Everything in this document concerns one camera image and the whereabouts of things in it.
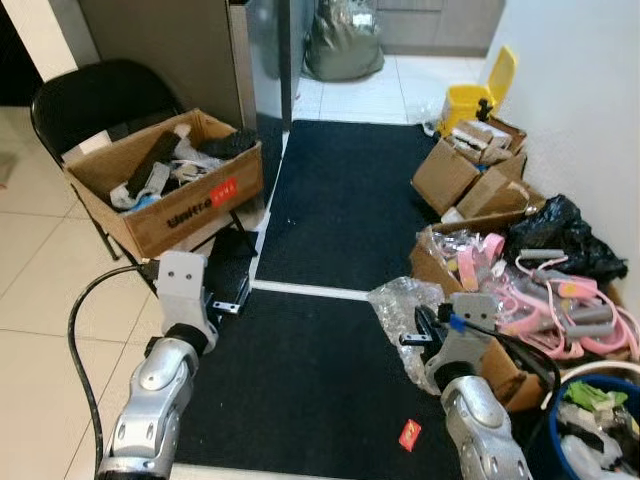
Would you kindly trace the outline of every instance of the yellow trash can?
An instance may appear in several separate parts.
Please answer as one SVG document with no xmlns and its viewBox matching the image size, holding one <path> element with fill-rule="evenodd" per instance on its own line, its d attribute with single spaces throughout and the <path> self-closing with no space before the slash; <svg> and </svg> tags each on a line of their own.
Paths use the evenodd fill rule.
<svg viewBox="0 0 640 480">
<path fill-rule="evenodd" d="M 460 120 L 474 120 L 480 100 L 497 110 L 509 91 L 516 73 L 516 58 L 509 47 L 502 47 L 493 65 L 488 85 L 454 85 L 447 90 L 442 109 L 442 121 L 438 127 L 443 137 L 451 134 Z"/>
</svg>

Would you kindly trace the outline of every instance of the white tile floor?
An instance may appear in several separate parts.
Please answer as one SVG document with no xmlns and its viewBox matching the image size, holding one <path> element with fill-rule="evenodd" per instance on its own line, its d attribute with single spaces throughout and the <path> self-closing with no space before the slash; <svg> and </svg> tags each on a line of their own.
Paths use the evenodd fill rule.
<svg viewBox="0 0 640 480">
<path fill-rule="evenodd" d="M 448 85 L 473 82 L 482 62 L 387 56 L 384 69 L 365 80 L 303 79 L 295 118 L 404 124 L 412 109 L 441 103 Z M 88 479 L 89 411 L 64 336 L 75 297 L 114 263 L 38 143 L 27 109 L 0 108 L 3 155 L 15 156 L 18 164 L 8 189 L 0 190 L 0 478 Z M 157 300 L 134 274 L 99 287 L 81 312 L 78 343 L 106 438 L 144 345 L 159 332 L 160 317 Z M 172 478 L 249 475 L 283 477 L 178 465 Z"/>
<path fill-rule="evenodd" d="M 370 77 L 323 83 L 302 78 L 293 118 L 391 124 L 417 123 L 421 109 L 439 110 L 450 85 L 476 83 L 482 58 L 385 55 Z"/>
</svg>

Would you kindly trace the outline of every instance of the black cable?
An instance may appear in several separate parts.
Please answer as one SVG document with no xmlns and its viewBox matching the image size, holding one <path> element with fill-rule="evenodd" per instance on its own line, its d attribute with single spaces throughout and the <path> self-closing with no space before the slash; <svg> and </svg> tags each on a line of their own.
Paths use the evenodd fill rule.
<svg viewBox="0 0 640 480">
<path fill-rule="evenodd" d="M 82 383 L 82 388 L 84 389 L 84 393 L 87 396 L 87 403 L 89 404 L 89 411 L 91 412 L 91 423 L 93 424 L 93 434 L 95 436 L 95 444 L 96 444 L 96 464 L 95 464 L 95 475 L 98 475 L 98 469 L 100 468 L 100 463 L 102 463 L 102 456 L 104 453 L 103 446 L 103 438 L 102 438 L 102 424 L 100 423 L 100 412 L 98 411 L 98 404 L 96 403 L 96 398 L 93 395 L 93 389 L 91 388 L 91 383 L 89 382 L 89 377 L 87 377 L 87 372 L 82 365 L 82 360 L 80 359 L 80 354 L 78 353 L 78 347 L 76 346 L 76 318 L 78 316 L 78 311 L 82 306 L 82 303 L 85 301 L 89 293 L 100 285 L 105 280 L 119 275 L 120 273 L 125 272 L 133 272 L 140 268 L 140 265 L 128 265 L 126 267 L 116 268 L 111 270 L 110 272 L 104 273 L 100 275 L 98 278 L 93 280 L 89 285 L 85 287 L 83 292 L 78 296 L 75 303 L 73 304 L 73 308 L 71 309 L 71 313 L 69 314 L 69 323 L 67 326 L 67 341 L 69 342 L 69 350 L 71 351 L 71 358 L 73 359 L 73 364 L 76 367 L 76 371 L 78 372 L 78 376 L 80 377 L 80 382 Z"/>
<path fill-rule="evenodd" d="M 530 353 L 532 353 L 534 356 L 538 357 L 539 360 L 541 359 L 547 365 L 547 367 L 553 372 L 553 387 L 551 390 L 551 398 L 554 398 L 556 396 L 556 394 L 560 390 L 560 385 L 561 385 L 560 369 L 558 368 L 558 365 L 556 364 L 556 362 L 549 355 L 544 353 L 538 347 L 535 347 L 523 340 L 520 340 L 517 337 L 505 335 L 504 333 L 494 332 L 492 330 L 481 327 L 479 325 L 475 325 L 470 322 L 465 322 L 464 325 L 469 327 L 472 330 L 476 330 L 477 332 L 484 333 L 485 335 L 490 335 L 496 338 L 498 341 L 511 343 L 512 345 L 517 345 L 521 348 L 524 348 Z"/>
</svg>

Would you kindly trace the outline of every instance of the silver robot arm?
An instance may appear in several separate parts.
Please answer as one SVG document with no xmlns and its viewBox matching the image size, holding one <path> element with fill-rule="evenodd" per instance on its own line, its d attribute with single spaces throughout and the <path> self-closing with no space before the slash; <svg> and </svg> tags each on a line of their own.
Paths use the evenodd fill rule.
<svg viewBox="0 0 640 480">
<path fill-rule="evenodd" d="M 493 329 L 496 304 L 490 295 L 455 293 L 450 300 L 451 313 Z M 507 411 L 487 381 L 475 375 L 490 337 L 470 329 L 461 333 L 443 327 L 435 316 L 422 316 L 425 313 L 416 311 L 419 335 L 402 335 L 400 343 L 423 346 L 425 353 L 430 352 L 425 365 L 427 389 L 441 395 L 462 476 L 465 480 L 531 480 L 522 449 L 511 435 Z"/>
<path fill-rule="evenodd" d="M 199 358 L 215 347 L 202 279 L 206 258 L 167 252 L 160 259 L 157 291 L 164 337 L 131 377 L 129 400 L 100 464 L 100 480 L 168 480 L 180 416 L 191 400 Z"/>
</svg>

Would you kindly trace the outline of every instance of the black folding chair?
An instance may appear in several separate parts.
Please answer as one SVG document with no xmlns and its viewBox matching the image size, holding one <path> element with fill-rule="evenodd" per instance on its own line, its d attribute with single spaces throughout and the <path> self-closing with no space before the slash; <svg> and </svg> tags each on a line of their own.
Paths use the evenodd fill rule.
<svg viewBox="0 0 640 480">
<path fill-rule="evenodd" d="M 116 140 L 182 112 L 184 109 L 171 90 L 153 71 L 129 60 L 110 60 L 82 67 L 42 85 L 31 104 L 31 123 L 44 147 L 63 168 L 62 156 L 99 132 L 107 130 Z M 230 214 L 255 254 L 236 212 L 232 210 Z M 117 260 L 108 234 L 93 218 L 91 221 L 113 260 Z M 135 257 L 113 240 L 123 255 L 137 264 Z M 146 278 L 145 281 L 155 291 L 153 283 Z"/>
</svg>

